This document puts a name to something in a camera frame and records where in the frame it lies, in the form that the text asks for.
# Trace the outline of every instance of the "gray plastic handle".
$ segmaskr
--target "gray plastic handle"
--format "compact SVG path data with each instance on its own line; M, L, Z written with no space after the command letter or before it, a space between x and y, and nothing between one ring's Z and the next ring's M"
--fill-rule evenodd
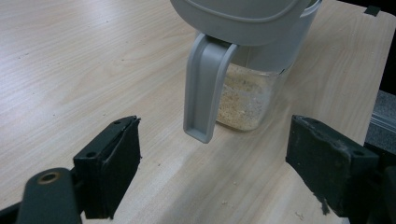
M199 34L187 62L184 132L203 143L213 136L219 101L231 58L238 46Z

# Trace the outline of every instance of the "clear plastic jar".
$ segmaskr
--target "clear plastic jar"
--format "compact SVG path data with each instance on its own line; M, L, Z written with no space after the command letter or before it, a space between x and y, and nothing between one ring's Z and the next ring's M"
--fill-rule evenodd
M258 128L273 106L290 68L281 73L261 72L230 64L217 121L242 132Z

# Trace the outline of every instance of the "light wood tabletop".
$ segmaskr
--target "light wood tabletop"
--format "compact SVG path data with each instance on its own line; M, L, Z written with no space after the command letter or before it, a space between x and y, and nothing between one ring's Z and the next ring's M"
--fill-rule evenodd
M0 209L137 115L143 159L112 223L345 222L322 214L285 156L293 114L363 144L396 26L364 10L323 1L268 128L217 125L206 145L182 130L194 30L169 1L1 1Z

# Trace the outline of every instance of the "table surface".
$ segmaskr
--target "table surface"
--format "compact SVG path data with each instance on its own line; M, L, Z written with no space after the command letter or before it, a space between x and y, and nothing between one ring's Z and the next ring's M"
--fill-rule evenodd
M268 128L182 131L194 30L169 1L0 3L0 208L111 121L137 115L143 159L113 223L341 223L285 163L292 114L362 144L396 19L323 1ZM107 223L85 220L84 223Z

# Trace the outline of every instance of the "screw hole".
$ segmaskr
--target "screw hole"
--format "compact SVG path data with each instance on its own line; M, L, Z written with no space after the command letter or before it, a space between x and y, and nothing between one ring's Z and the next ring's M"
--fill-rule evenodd
M353 154L355 154L355 155L357 155L357 156L364 156L364 153L362 153L362 152L360 152L360 151L357 151L357 150L354 150L354 151L353 151Z
M92 158L92 157L96 156L96 152L89 152L89 153L87 153L86 156L87 156L88 158Z
M50 173L47 173L47 174L44 174L44 175L40 176L38 178L37 182L40 185L50 184L50 183L56 181L57 179L59 179L60 175L61 174L59 174L58 172L50 172Z

